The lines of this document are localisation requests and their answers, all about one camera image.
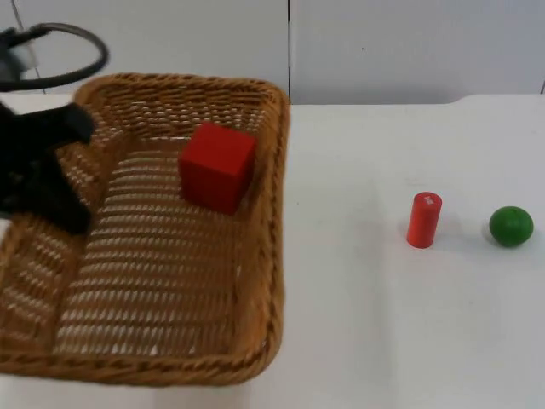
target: red cube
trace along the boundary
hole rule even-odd
[[[184,199],[228,215],[237,211],[254,172],[255,138],[206,122],[181,151]]]

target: wicker basket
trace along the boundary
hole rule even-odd
[[[85,84],[90,146],[58,156],[93,213],[70,236],[16,215],[0,246],[0,371],[100,383],[241,383],[283,328],[286,95],[247,79],[120,74]],[[180,199],[176,156],[203,121],[258,141],[235,216]]]

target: black cable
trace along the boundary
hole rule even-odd
[[[66,32],[88,40],[99,50],[99,58],[84,68],[66,74],[20,81],[0,81],[0,92],[53,88],[75,83],[96,74],[108,62],[110,53],[104,42],[92,32],[77,26],[63,23],[42,23],[29,28],[27,32],[21,34],[23,36],[21,38],[28,41],[50,32]]]

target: green sphere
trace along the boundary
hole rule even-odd
[[[526,210],[506,206],[494,212],[489,222],[492,237],[504,247],[522,245],[534,232],[534,222]]]

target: red cylinder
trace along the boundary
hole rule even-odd
[[[407,241],[413,247],[426,249],[433,243],[443,200],[431,192],[418,193],[412,204]]]

